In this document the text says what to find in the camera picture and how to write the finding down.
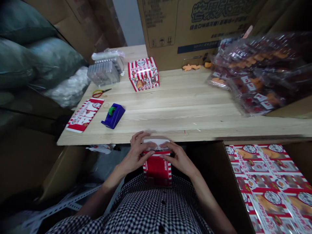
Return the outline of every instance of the green tape roll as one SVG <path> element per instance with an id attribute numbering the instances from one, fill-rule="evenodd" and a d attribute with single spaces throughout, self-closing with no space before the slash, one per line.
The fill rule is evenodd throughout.
<path id="1" fill-rule="evenodd" d="M 116 110 L 116 107 L 111 107 L 111 108 L 108 110 L 108 114 L 109 114 L 110 116 L 112 116 L 115 110 Z"/>

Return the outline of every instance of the right hand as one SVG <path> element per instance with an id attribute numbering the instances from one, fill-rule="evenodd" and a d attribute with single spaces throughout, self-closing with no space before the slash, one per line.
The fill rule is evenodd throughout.
<path id="1" fill-rule="evenodd" d="M 168 155 L 161 155 L 160 158 L 170 162 L 172 165 L 174 165 L 179 171 L 186 174 L 188 177 L 192 177 L 197 172 L 196 166 L 193 164 L 193 162 L 189 159 L 189 157 L 186 155 L 184 150 L 181 146 L 177 145 L 173 141 L 166 142 L 162 145 L 160 145 L 161 148 L 168 147 L 175 153 L 175 157 L 172 158 Z"/>

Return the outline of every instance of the person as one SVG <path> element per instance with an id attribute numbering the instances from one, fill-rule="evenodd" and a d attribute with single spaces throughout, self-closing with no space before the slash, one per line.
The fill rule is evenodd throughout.
<path id="1" fill-rule="evenodd" d="M 174 158 L 160 157 L 188 177 L 172 175 L 172 188 L 144 184 L 142 165 L 155 152 L 141 153 L 156 147 L 152 142 L 142 144 L 147 136 L 150 134 L 143 131 L 134 134 L 130 151 L 100 189 L 76 215 L 60 221 L 47 233 L 236 233 L 199 170 L 176 143 L 161 145 L 172 150 Z M 125 181 L 110 213 L 104 216 L 121 180 L 138 169 L 141 173 Z"/>

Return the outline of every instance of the wall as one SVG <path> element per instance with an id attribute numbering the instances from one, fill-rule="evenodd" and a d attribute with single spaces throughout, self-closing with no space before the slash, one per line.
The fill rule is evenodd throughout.
<path id="1" fill-rule="evenodd" d="M 144 35 L 136 0 L 113 0 L 128 46 L 143 45 Z"/>

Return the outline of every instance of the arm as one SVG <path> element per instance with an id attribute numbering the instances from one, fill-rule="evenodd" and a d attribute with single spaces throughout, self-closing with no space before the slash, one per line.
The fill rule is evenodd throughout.
<path id="1" fill-rule="evenodd" d="M 212 230 L 215 233 L 236 233 L 231 222 L 212 195 L 201 173 L 186 155 L 182 147 L 174 142 L 167 142 L 161 145 L 161 147 L 168 147 L 175 153 L 174 158 L 166 155 L 160 157 L 170 162 L 190 178 L 203 211 L 203 218 L 211 226 Z"/>
<path id="2" fill-rule="evenodd" d="M 131 148 L 127 156 L 115 167 L 112 174 L 102 184 L 100 189 L 83 205 L 76 215 L 88 215 L 92 219 L 103 215 L 122 178 L 142 166 L 155 153 L 154 151 L 150 151 L 141 157 L 141 153 L 144 150 L 156 147 L 156 144 L 151 142 L 141 144 L 142 138 L 147 136 L 150 136 L 150 134 L 143 131 L 132 136 L 130 141 Z"/>

